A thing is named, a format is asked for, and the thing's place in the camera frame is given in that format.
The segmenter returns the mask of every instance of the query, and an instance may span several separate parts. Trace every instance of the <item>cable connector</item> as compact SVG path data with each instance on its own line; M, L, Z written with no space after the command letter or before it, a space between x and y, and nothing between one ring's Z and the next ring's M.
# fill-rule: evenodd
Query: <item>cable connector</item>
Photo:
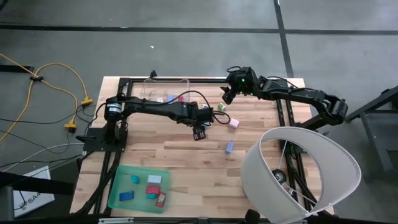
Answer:
M41 82L42 80L44 80L43 77L29 77L29 79L33 82Z
M85 97L85 100L81 102L83 106L87 106L93 103L93 99L90 99L88 96Z
M69 133L75 133L76 132L76 124L73 122L73 120L70 120L69 123L65 124L64 127L68 129Z

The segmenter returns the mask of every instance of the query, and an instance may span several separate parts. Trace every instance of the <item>blue block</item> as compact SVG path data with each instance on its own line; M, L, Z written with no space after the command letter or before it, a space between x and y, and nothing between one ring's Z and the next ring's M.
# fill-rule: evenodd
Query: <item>blue block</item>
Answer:
M132 175L131 176L131 182L133 184L139 184L139 177L137 175Z
M171 94L167 95L167 102L169 102L170 100L174 99L174 96Z
M232 152L233 147L234 147L234 142L229 141L228 145L226 146L225 153L230 154Z
M134 199L134 192L124 192L119 194L119 201L131 200Z
M148 199L155 199L157 198L157 194L147 194Z

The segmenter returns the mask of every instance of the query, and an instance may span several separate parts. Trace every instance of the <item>white paper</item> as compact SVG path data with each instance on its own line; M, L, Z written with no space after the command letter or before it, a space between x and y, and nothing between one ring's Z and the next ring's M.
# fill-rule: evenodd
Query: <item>white paper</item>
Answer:
M25 174L24 176L31 176L31 175L37 174L38 172L41 172L41 171L47 169L46 171L43 171L37 175L34 175L33 177L51 180L50 171L48 170L48 168L49 168L48 166L45 166L40 169L29 172L28 174ZM16 218L55 200L54 194L42 194L42 193L38 193L38 192L25 192L25 191L21 191L21 193L24 196L26 205L24 206L24 208L14 211L14 216ZM19 191L15 190L14 191L14 209L20 208L21 206L23 206L23 204L24 204L24 200L22 199Z

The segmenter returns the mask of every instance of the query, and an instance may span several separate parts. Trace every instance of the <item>pink block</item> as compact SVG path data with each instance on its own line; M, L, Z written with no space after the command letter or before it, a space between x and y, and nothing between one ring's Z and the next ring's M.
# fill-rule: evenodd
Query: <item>pink block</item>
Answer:
M239 124L239 121L235 120L235 119L231 119L231 121L229 122L229 126L234 129L236 129L238 127L238 124Z

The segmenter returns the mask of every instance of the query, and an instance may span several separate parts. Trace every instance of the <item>wooden tabletop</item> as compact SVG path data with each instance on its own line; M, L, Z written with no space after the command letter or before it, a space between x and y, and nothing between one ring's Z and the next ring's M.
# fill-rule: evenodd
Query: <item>wooden tabletop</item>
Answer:
M119 78L104 77L97 105L116 95ZM301 78L290 78L289 81L304 87ZM216 108L222 102L221 85L226 86L219 83L191 83L191 90L203 93L210 105ZM140 96L141 90L142 84L135 83L132 94ZM195 93L190 94L190 101L204 104L203 98ZM292 102L292 107L296 122L312 117L309 105ZM279 127L276 102L238 95L226 107L226 112L239 121L238 128L231 129L215 122L206 131L207 138L201 141L193 140L191 128L176 124L166 117L149 114L133 114L128 117L129 136L120 164L168 169L171 173L171 188L167 196L167 209L162 214L112 209L112 216L244 217L246 211L253 206L241 188L241 163L246 151L265 131ZM93 126L102 128L105 125L103 109L98 114ZM224 150L229 141L234 141L234 148L227 155ZM265 142L262 146L266 162L271 169L277 169L281 155L278 142ZM83 161L71 212L80 209L98 185L103 157L103 152L94 152ZM307 154L303 154L303 165L308 188L318 198L321 190L318 168ZM109 185L104 190L101 211L105 208L108 190Z

